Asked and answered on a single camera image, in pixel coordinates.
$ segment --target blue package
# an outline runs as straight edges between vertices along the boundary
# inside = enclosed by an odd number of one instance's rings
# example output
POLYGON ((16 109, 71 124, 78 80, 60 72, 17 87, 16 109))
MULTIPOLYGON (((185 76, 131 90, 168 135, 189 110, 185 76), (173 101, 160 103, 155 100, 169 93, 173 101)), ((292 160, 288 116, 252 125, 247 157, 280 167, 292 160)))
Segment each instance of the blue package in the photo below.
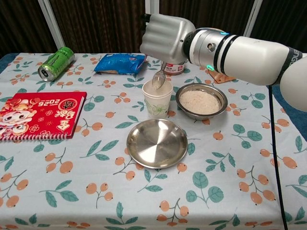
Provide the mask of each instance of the blue package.
POLYGON ((140 72, 146 55, 106 54, 96 65, 95 72, 136 75, 140 72))

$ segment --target red book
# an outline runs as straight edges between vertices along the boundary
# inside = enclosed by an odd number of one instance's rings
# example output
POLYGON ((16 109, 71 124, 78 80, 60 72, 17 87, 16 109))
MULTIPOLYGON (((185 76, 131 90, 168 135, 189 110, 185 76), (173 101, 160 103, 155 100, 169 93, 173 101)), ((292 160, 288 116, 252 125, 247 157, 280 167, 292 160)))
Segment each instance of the red book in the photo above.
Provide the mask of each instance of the red book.
POLYGON ((86 92, 26 92, 0 111, 0 141, 72 138, 86 92))

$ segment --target curtain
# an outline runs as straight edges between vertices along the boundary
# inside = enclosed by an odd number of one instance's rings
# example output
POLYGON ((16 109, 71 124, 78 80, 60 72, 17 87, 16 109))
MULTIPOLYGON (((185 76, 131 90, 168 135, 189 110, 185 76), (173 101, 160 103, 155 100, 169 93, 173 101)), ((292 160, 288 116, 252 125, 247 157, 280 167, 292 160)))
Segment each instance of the curtain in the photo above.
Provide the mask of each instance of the curtain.
POLYGON ((251 37, 307 52, 307 0, 264 0, 251 37))
POLYGON ((8 53, 57 50, 36 0, 0 0, 0 58, 8 53))
POLYGON ((243 35, 254 0, 160 0, 160 13, 243 35))
POLYGON ((65 45, 76 53, 139 52, 143 0, 50 0, 65 45))

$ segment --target white paper cup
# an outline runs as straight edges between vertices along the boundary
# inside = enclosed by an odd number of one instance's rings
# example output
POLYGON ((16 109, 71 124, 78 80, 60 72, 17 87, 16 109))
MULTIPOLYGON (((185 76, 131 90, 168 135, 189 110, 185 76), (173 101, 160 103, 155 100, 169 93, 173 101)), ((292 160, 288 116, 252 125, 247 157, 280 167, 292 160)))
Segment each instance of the white paper cup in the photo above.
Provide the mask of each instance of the white paper cup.
POLYGON ((165 118, 173 92, 173 85, 166 80, 163 86, 156 90, 152 86, 152 80, 142 87, 148 115, 151 119, 165 118))

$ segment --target cooked rice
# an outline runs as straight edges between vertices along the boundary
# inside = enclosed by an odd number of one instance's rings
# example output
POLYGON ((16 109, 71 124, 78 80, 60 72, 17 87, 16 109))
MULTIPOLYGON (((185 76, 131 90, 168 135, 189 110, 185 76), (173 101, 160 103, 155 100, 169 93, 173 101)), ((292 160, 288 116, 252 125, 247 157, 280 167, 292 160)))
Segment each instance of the cooked rice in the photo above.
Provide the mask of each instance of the cooked rice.
POLYGON ((217 99, 207 92, 186 91, 179 100, 183 107, 196 114, 214 114, 219 111, 217 99))

